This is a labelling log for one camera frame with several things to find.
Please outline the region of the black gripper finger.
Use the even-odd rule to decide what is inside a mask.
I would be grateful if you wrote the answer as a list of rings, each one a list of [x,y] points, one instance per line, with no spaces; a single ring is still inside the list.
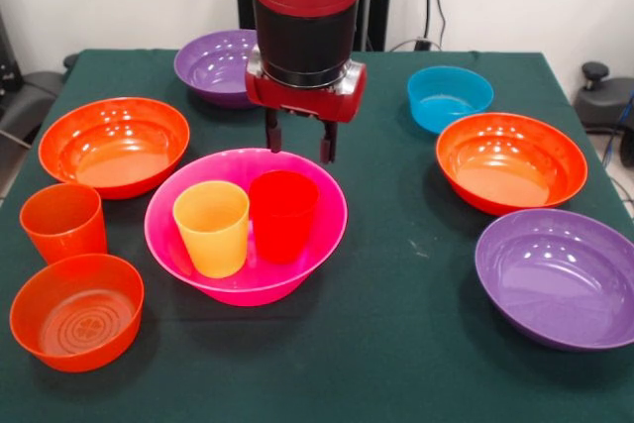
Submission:
[[[265,109],[265,136],[266,146],[273,152],[281,151],[281,129],[277,121],[277,112],[275,109]]]
[[[323,121],[324,136],[320,145],[320,161],[328,164],[335,161],[338,123],[332,121]]]

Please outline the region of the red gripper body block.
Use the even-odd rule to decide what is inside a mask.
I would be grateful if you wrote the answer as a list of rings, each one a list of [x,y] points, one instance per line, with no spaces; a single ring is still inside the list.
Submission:
[[[343,77],[330,85],[317,88],[285,85],[264,71],[258,46],[248,56],[245,75],[247,96],[252,103],[337,123],[349,123],[356,116],[367,80],[366,65],[349,60]]]

